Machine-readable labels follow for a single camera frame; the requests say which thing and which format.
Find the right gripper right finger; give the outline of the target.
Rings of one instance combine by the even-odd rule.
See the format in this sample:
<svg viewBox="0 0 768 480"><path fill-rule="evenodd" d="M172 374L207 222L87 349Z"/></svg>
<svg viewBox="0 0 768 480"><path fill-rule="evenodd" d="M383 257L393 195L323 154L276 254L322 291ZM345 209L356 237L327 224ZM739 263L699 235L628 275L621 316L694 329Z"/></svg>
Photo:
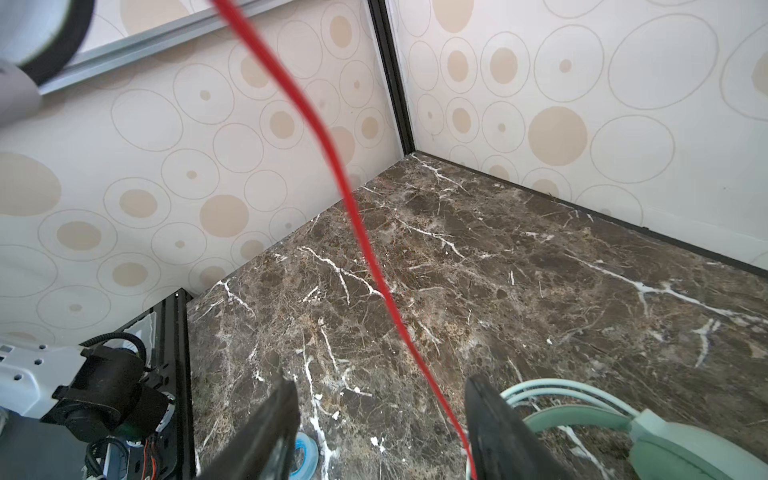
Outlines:
<svg viewBox="0 0 768 480"><path fill-rule="evenodd" d="M472 479L569 479L570 473L482 375L465 383Z"/></svg>

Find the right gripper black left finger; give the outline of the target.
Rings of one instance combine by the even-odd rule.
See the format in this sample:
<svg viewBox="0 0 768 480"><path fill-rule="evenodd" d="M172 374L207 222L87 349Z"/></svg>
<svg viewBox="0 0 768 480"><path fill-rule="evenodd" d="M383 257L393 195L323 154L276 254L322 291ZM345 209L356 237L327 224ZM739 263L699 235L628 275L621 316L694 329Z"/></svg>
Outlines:
<svg viewBox="0 0 768 480"><path fill-rule="evenodd" d="M296 384L283 379L197 479L288 479L299 424Z"/></svg>

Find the mint green headphones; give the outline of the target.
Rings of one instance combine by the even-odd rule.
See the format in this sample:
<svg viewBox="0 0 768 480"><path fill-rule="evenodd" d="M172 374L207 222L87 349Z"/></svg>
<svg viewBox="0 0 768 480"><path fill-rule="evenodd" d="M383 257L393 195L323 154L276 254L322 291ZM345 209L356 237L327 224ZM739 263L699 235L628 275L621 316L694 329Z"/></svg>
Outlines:
<svg viewBox="0 0 768 480"><path fill-rule="evenodd" d="M565 379L528 380L501 393L515 408L541 396L575 398L524 419L535 433L572 426L625 433L632 442L629 463L641 479L765 479L767 463L738 445L701 428L639 411L596 387Z"/></svg>

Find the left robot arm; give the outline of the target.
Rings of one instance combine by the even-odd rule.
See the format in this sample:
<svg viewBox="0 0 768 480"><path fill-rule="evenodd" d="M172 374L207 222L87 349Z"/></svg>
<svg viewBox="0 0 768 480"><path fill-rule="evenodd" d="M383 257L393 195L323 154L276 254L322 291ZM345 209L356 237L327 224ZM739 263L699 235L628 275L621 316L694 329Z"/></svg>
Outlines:
<svg viewBox="0 0 768 480"><path fill-rule="evenodd" d="M1 339L1 407L65 427L86 445L84 476L105 479L115 454L130 461L139 446L145 479L157 477L157 436L175 413L173 395L151 388L149 352L127 332L97 335L76 346Z"/></svg>

